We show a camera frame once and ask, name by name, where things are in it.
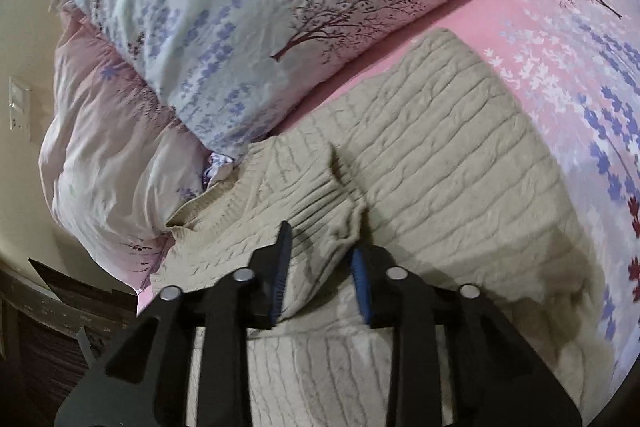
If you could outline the beige cable knit sweater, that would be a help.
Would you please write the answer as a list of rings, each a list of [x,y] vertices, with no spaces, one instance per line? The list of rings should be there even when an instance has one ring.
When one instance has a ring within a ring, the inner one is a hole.
[[[524,109],[453,32],[252,145],[168,222],[152,286],[186,291],[294,231],[280,324],[250,335],[259,426],[379,426],[388,332],[363,324],[341,263],[357,239],[430,284],[473,283],[544,359],[585,421],[608,399],[604,275],[561,169]]]

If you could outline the dark wooden nightstand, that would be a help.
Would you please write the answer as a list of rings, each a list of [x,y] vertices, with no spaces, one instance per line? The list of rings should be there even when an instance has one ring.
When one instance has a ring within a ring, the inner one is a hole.
[[[134,294],[30,264],[43,285],[1,265],[3,426],[52,426],[91,363],[136,316]]]

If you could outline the left floral pillow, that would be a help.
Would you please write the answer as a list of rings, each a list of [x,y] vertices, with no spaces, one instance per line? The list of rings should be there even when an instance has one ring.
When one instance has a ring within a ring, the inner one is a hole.
[[[136,293],[172,238],[170,217],[232,170],[209,152],[73,0],[54,0],[54,111],[39,154],[54,221]]]

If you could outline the pink floral bed sheet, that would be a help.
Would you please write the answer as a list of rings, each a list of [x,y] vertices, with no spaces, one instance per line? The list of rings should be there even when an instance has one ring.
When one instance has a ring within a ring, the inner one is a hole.
[[[623,353],[638,350],[639,0],[462,0],[374,77],[436,29],[492,69],[561,169],[604,275],[610,399],[628,369]]]

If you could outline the white wall switch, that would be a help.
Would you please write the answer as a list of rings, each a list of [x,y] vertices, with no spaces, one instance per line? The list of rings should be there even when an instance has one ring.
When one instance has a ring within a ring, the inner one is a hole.
[[[21,133],[29,142],[32,139],[30,129],[30,102],[32,89],[17,77],[10,77],[8,82],[9,124],[12,131]]]

